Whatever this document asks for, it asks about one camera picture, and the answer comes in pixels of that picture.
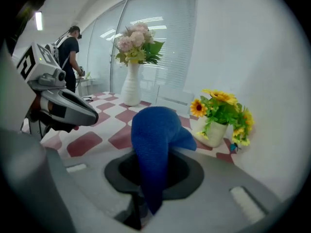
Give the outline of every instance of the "red and white tablecloth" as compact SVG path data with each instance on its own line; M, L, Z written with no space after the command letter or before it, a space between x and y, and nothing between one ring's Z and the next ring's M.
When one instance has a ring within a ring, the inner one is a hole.
M142 101L138 106L126 106L119 94L103 92L91 95L93 101L89 104L98 112L99 119L95 125L81 126L79 130L65 131L50 130L41 143L45 147L56 149L60 156L65 158L95 154L98 152L122 150L131 147L132 118L140 110L151 104ZM182 125L191 131L198 120L197 117L179 114ZM29 132L28 124L22 129ZM197 152L207 154L224 161L233 163L230 152L230 141L224 138L223 143L217 148L210 148L197 141Z

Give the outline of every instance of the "white chair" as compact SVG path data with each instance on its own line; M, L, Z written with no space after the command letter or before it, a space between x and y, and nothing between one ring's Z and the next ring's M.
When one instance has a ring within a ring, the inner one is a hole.
M180 91L166 85L158 85L157 98L154 106L165 106L176 110L176 112L189 114L191 102L194 99L193 93Z

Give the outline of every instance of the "blue towel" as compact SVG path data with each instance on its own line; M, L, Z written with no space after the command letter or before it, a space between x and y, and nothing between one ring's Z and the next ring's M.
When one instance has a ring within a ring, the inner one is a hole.
M149 107L137 113L131 137L138 156L141 189L154 214L162 204L162 191L166 188L169 148L196 150L196 143L181 126L178 115L166 107Z

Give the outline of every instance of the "white vase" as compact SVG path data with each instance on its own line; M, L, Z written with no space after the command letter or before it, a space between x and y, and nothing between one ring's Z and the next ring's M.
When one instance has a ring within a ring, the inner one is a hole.
M138 105L141 101L140 85L138 81L139 66L140 64L129 63L127 67L127 75L121 91L123 102L127 106Z
M222 142L225 135L225 132L228 128L228 125L219 124L217 122L212 122L210 125L210 129L207 131L207 137L208 139L204 138L203 136L198 135L198 132L201 132L203 128L206 125L206 119L207 117L200 117L193 129L192 129L192 135L194 138L199 140L204 145L207 145L212 148L218 147Z

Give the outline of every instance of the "black t-shirt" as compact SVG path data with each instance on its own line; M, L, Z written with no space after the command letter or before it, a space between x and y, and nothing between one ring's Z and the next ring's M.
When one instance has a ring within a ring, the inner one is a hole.
M59 66L62 68L63 63L68 58L71 51L75 51L76 53L79 52L79 44L78 40L74 37L69 37L67 40L65 40L62 45L58 48L58 58L59 58ZM66 73L74 73L72 66L69 62L69 59L67 60L63 70Z

